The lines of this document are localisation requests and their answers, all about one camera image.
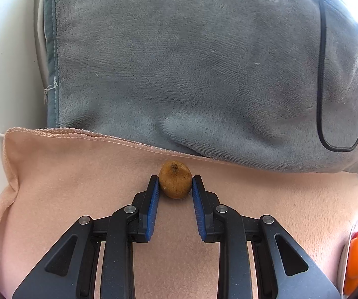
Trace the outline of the brown longan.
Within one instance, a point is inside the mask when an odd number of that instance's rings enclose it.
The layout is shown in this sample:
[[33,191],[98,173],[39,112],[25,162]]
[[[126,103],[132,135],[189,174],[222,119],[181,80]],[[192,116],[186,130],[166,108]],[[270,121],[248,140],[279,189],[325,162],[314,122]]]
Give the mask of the brown longan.
[[169,198],[182,199],[192,188],[192,173],[180,161],[167,161],[159,171],[159,184]]

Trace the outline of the white floral plate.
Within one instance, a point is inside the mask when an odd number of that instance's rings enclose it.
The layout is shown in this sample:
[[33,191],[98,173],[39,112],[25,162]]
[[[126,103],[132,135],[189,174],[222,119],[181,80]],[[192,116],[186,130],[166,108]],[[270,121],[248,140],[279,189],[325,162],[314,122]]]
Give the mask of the white floral plate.
[[345,284],[345,276],[346,276],[346,269],[347,269],[347,261],[348,261],[348,257],[349,257],[349,247],[352,241],[352,233],[354,233],[354,231],[358,230],[358,224],[355,224],[351,231],[350,234],[344,244],[342,253],[341,253],[341,257],[340,257],[340,261],[339,261],[339,267],[338,267],[338,272],[337,272],[337,289],[340,293],[341,296],[344,295],[344,284]]

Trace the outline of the red cherry tomato upper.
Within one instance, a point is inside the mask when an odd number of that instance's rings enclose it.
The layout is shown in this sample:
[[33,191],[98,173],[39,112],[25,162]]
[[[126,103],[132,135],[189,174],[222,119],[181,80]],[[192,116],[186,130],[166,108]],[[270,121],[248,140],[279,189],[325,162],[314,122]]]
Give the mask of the red cherry tomato upper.
[[358,230],[352,233],[352,240],[358,237]]

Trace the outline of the pink beige blanket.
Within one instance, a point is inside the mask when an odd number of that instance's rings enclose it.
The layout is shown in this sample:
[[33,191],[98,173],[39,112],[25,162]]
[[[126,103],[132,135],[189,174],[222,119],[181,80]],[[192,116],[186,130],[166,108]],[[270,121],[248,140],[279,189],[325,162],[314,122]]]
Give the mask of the pink beige blanket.
[[335,281],[358,225],[358,175],[277,173],[162,150],[81,130],[13,128],[3,141],[0,291],[10,298],[81,216],[113,214],[144,191],[167,161],[184,163],[240,214],[278,222]]

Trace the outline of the grey cushion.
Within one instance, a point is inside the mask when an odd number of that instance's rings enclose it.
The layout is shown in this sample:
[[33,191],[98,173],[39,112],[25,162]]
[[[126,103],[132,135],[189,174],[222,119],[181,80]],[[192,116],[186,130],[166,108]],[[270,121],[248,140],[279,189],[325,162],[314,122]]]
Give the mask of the grey cushion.
[[49,128],[258,169],[358,174],[342,0],[35,0]]

